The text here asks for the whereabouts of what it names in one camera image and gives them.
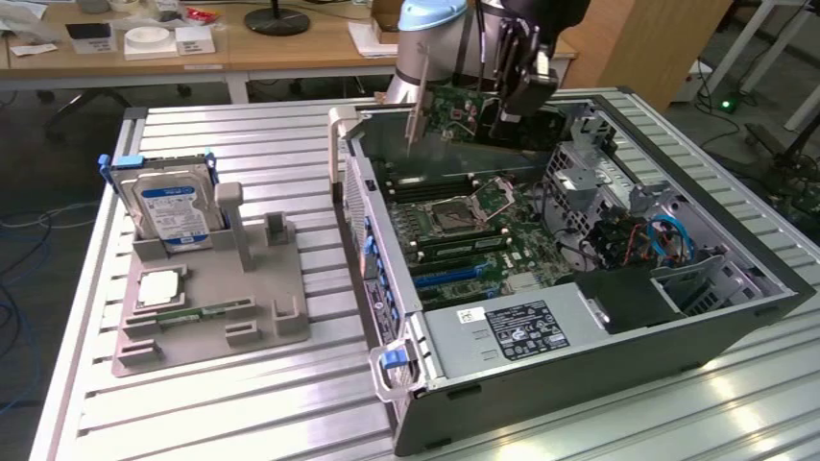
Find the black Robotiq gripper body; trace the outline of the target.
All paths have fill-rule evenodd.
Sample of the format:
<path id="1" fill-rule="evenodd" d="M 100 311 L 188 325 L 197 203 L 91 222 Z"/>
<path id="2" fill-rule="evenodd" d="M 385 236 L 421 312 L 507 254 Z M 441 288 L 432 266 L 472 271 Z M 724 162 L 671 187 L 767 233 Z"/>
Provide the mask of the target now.
<path id="1" fill-rule="evenodd" d="M 539 28 L 540 44 L 553 46 L 559 35 L 576 26 L 588 11 L 589 0 L 503 0 L 504 8 Z"/>

